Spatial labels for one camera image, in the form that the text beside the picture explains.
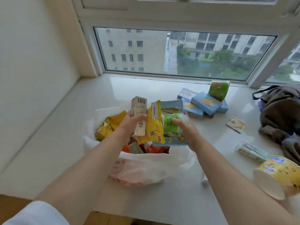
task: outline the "white table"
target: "white table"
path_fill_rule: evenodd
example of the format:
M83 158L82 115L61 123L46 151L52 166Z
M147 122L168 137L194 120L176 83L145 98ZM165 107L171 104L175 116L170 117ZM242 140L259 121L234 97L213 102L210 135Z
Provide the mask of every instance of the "white table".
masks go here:
M207 92L210 82L133 77L105 74L97 79L81 79L59 104L46 122L29 140L6 170L0 174L0 194L32 199L83 154L83 125L95 109L130 103L136 95L156 100L175 100L185 87ZM278 145L262 137L260 112L252 100L256 90L231 84L226 101L229 111L216 113L213 119L194 119L200 133L236 168L251 178L257 163L235 152L242 140L271 155L282 155ZM231 117L244 120L241 134L226 126ZM144 187L125 187L107 181L94 210L169 224L226 224L212 192L201 185L202 169L198 163L179 179ZM283 204L300 214L300 198Z

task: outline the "white carton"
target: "white carton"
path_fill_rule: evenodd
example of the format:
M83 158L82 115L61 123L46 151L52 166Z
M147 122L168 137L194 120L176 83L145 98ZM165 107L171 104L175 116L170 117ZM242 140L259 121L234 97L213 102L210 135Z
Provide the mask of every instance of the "white carton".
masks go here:
M147 99L136 96L131 100L131 116L135 116L137 114L147 114ZM145 135L146 120L142 120L137 124L133 136Z

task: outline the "person's left hand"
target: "person's left hand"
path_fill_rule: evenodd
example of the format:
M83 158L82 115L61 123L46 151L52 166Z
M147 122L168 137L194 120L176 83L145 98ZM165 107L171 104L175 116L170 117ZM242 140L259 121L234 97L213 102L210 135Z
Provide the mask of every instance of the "person's left hand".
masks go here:
M128 111L116 131L124 136L126 138L126 143L128 143L130 141L130 135L134 132L137 124L147 118L148 115L146 114L138 114L131 117L130 111Z

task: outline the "yellow paper bucket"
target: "yellow paper bucket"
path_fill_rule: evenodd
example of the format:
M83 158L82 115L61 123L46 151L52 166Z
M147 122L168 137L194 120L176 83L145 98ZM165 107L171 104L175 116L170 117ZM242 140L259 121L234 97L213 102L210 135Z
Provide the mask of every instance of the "yellow paper bucket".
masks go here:
M281 157L269 157L253 172L258 186L271 197L283 200L300 193L300 166Z

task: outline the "sleeve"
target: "sleeve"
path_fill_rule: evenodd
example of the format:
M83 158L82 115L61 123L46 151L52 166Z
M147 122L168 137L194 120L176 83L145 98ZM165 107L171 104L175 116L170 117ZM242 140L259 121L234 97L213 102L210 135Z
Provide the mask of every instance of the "sleeve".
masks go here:
M69 225L68 221L50 204L34 201L3 225Z

